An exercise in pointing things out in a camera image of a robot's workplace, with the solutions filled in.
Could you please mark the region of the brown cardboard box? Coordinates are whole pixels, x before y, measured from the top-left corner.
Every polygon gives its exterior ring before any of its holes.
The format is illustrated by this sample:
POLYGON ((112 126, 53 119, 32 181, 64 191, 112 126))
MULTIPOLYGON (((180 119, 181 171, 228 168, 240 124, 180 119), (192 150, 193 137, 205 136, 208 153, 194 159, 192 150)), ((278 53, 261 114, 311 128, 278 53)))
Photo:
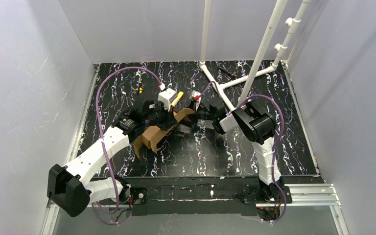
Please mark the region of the brown cardboard box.
POLYGON ((147 149, 151 149, 154 153, 157 153, 158 143, 182 120, 190 122, 188 115, 194 114, 194 111, 190 108, 183 108, 180 111, 174 111, 173 117, 176 119, 176 124, 171 125, 167 130, 162 130, 158 126, 148 127, 141 136, 139 136, 133 143, 134 151, 138 159, 141 158, 140 149, 145 146, 147 149))

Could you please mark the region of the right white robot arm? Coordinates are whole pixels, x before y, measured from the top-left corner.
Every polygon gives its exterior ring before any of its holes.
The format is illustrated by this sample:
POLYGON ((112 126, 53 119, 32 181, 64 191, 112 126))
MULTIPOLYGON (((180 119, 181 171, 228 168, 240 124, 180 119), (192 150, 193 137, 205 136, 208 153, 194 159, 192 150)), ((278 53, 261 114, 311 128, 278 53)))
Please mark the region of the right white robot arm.
POLYGON ((225 134, 234 128, 240 128, 244 136, 252 143, 258 163, 259 190, 254 194, 254 201, 288 203, 284 188, 284 180, 280 174, 276 157, 273 156, 275 146, 276 119, 257 101, 252 100, 226 113, 223 101, 216 97, 208 107, 196 96, 188 106, 194 111, 188 118, 197 123, 198 120, 211 120, 215 132, 225 134))

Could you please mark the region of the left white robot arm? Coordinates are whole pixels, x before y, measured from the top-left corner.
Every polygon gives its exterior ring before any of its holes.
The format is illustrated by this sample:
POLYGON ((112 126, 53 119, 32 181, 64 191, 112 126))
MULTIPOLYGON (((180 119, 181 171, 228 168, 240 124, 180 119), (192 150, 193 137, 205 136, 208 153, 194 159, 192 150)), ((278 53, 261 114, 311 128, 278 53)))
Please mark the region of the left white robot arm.
POLYGON ((106 180, 92 181, 102 166, 150 126, 163 130, 176 124, 174 106, 179 99, 139 100, 120 115, 101 137, 81 155, 64 166, 55 164, 48 174, 47 197, 70 217, 80 215, 89 204, 112 199, 119 205, 123 180, 114 174, 106 180))

